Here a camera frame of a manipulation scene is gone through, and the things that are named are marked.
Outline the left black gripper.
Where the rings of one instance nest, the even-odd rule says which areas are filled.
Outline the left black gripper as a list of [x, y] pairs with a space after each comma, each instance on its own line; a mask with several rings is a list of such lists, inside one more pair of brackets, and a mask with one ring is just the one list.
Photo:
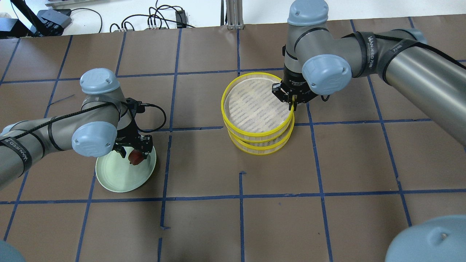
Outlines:
[[147, 159], [153, 151], [153, 138], [151, 135], [140, 134], [135, 116], [144, 113], [148, 103], [142, 103], [133, 98], [126, 98], [126, 101], [122, 105], [126, 106], [123, 116], [129, 118], [129, 123], [123, 129], [118, 130], [112, 151], [119, 153], [122, 158], [125, 158], [136, 149], [143, 153], [144, 158]]

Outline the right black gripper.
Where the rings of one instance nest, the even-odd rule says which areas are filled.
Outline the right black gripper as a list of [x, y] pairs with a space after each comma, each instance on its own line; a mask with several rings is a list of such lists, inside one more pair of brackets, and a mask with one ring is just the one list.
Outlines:
[[311, 91], [304, 76], [284, 76], [279, 83], [272, 84], [272, 94], [279, 101], [288, 103], [291, 112], [296, 111], [298, 103], [308, 103], [319, 96]]

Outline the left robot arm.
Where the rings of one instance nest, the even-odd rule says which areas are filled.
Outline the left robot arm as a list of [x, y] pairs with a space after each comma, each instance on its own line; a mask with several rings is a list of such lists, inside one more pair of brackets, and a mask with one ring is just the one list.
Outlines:
[[91, 69], [79, 83], [86, 94], [80, 111], [20, 121], [3, 129], [1, 188], [54, 152], [74, 150], [97, 158], [116, 151], [130, 164], [138, 165], [153, 151], [153, 138], [141, 135], [135, 122], [139, 103], [124, 97], [113, 71]]

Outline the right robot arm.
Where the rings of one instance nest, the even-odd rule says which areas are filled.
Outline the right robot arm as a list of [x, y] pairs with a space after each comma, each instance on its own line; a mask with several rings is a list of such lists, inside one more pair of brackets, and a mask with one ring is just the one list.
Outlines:
[[324, 0], [296, 0], [288, 17], [284, 78], [272, 93], [294, 110], [377, 74], [456, 141], [465, 145], [465, 66], [429, 46], [417, 29], [357, 31], [334, 39]]

